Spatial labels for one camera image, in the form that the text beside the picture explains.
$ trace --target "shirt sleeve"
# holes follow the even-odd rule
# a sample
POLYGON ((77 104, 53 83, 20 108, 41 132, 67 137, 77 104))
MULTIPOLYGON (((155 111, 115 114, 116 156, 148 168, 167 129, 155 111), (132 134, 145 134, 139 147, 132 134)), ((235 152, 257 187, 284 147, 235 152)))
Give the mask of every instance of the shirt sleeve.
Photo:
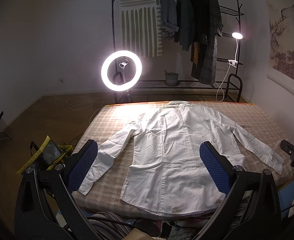
POLYGON ((103 176, 103 174, 105 174, 114 164, 114 159, 126 147, 130 137, 136 136, 142 132, 140 119, 143 115, 144 114, 140 115, 138 119, 125 125, 120 131, 115 133, 98 147, 97 157, 79 187, 78 191, 80 193, 87 195, 94 182, 103 176))
POLYGON ((281 174, 284 159, 280 155, 274 152, 268 145, 252 136, 233 120, 218 111, 213 111, 217 121, 232 132, 247 150, 254 153, 263 163, 273 168, 278 174, 281 174))

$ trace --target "blue gripper pad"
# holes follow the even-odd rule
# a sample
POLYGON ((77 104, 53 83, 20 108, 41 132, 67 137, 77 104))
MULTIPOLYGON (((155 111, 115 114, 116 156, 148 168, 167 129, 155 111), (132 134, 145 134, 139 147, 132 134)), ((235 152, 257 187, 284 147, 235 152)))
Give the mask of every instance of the blue gripper pad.
POLYGON ((98 145, 94 140, 88 140, 78 153, 71 155, 66 165, 67 189, 69 193, 79 189, 87 172, 97 157, 98 145))
POLYGON ((220 155, 210 142, 200 145, 199 155, 218 190, 228 194, 234 183, 231 163, 225 156, 220 155))

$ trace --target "plant pot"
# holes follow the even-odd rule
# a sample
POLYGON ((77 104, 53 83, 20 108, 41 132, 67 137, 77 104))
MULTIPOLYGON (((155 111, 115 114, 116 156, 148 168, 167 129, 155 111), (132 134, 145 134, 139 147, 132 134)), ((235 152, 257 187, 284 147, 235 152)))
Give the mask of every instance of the plant pot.
POLYGON ((174 87, 178 85, 178 73, 171 73, 171 75, 166 75, 166 85, 170 87, 174 87))

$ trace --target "plaid blanket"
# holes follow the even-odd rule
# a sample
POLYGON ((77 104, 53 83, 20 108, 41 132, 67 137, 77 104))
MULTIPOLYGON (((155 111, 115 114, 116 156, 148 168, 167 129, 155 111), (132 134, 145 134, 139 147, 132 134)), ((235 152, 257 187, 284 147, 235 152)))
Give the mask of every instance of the plaid blanket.
MULTIPOLYGON (((163 106, 166 103, 167 102, 149 102, 105 106, 87 128, 74 152, 78 152, 88 139, 96 140, 98 145, 100 145, 119 131, 125 124, 130 122, 133 116, 137 116, 149 109, 163 106)), ((279 146, 281 140, 287 138, 276 123, 258 106, 253 104, 225 102, 193 103, 220 111, 222 114, 237 122, 257 139, 269 145, 284 158, 283 171, 282 174, 279 175, 237 141, 240 152, 246 158, 244 168, 247 171, 262 172, 264 169, 269 169, 274 176, 277 186, 283 184, 292 177, 294 171, 290 166, 290 157, 283 152, 279 146)), ((114 165, 94 183, 86 196, 78 191, 73 192, 73 197, 80 207, 93 212, 111 211, 120 216, 159 219, 159 216, 152 215, 135 206, 127 204, 119 198, 127 176, 128 167, 133 161, 133 142, 131 138, 124 151, 114 160, 114 165)))

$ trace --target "potted plant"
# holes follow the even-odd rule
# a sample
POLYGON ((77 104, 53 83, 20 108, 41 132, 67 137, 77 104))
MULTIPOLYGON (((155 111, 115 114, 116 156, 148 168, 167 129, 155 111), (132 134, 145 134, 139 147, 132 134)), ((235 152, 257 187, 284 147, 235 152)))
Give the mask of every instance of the potted plant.
POLYGON ((166 79, 166 85, 170 87, 174 87, 178 85, 178 73, 173 72, 165 72, 165 79, 166 79))

